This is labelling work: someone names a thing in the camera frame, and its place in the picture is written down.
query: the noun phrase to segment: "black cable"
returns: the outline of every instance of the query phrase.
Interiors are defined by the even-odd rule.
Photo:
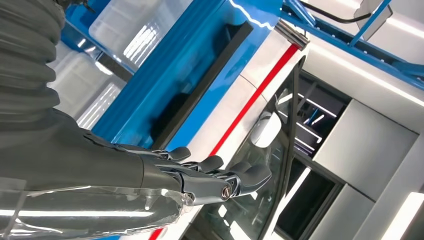
[[[343,19],[343,18],[340,18],[340,17],[338,17],[338,16],[334,16],[333,14],[331,14],[331,13],[329,13],[329,12],[326,12],[326,11],[324,11],[324,10],[322,10],[322,9],[320,9],[320,8],[316,7],[316,6],[313,6],[313,5],[309,4],[309,3],[306,3],[306,2],[304,2],[304,1],[300,1],[300,2],[301,2],[301,3],[303,4],[303,6],[305,6],[306,8],[308,8],[308,9],[310,9],[310,10],[314,11],[314,12],[317,12],[317,13],[319,13],[319,14],[321,14],[321,15],[324,15],[324,16],[326,16],[327,18],[332,19],[332,20],[334,20],[334,21],[336,21],[336,22],[339,22],[339,23],[342,23],[342,24],[355,23],[355,22],[358,22],[358,21],[361,21],[361,20],[367,19],[367,18],[371,17],[371,15],[372,15],[371,13],[367,13],[367,14],[365,14],[365,15],[362,15],[362,16],[359,16],[359,17],[355,17],[355,18],[352,18],[352,19]]]

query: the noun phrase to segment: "white plastic container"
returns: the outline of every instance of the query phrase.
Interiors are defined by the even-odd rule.
[[[125,82],[87,54],[71,50],[62,42],[56,50],[56,61],[48,64],[56,71],[56,81],[48,84],[59,95],[56,108],[78,120],[81,127],[92,128]]]
[[[111,0],[89,33],[137,71],[192,1]]]

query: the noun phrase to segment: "transparent plastic sheet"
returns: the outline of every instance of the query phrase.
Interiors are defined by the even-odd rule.
[[[0,185],[0,239],[136,235],[172,224],[192,207],[191,198],[167,189],[77,186],[23,191]]]

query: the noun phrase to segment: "blue metal frame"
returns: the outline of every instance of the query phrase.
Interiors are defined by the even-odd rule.
[[[211,39],[225,24],[254,27],[176,133],[168,148],[186,146],[277,24],[281,0],[194,0],[139,68],[93,132],[114,143],[150,147],[150,125],[181,80],[202,78],[216,56]]]
[[[284,2],[297,16],[307,23],[309,26],[315,26],[315,18],[306,10],[306,8],[298,0],[285,0]]]
[[[424,90],[424,81],[419,76],[424,75],[424,66],[408,63],[405,60],[386,52],[361,39],[367,28],[381,14],[389,4],[390,0],[384,0],[370,17],[367,23],[355,35],[351,35],[317,17],[315,25],[311,26],[308,19],[298,16],[294,9],[284,5],[281,11],[281,18],[300,27],[318,38],[352,54],[353,56],[379,68],[380,70],[418,88]]]
[[[379,17],[380,14],[384,11],[384,9],[389,5],[392,0],[383,0],[380,6],[377,7],[375,12],[369,17],[368,21],[366,21],[365,25],[360,28],[359,32],[355,35],[355,37],[350,42],[350,46],[353,47],[359,41],[359,39],[364,35],[364,33],[371,27],[374,21]]]

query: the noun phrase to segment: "robotic arm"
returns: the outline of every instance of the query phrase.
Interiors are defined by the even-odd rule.
[[[46,63],[70,3],[0,1],[0,238],[139,233],[174,222],[184,205],[247,195],[271,178],[264,165],[219,170],[218,156],[183,163],[184,147],[112,144],[54,109],[59,97],[47,83],[56,76]]]

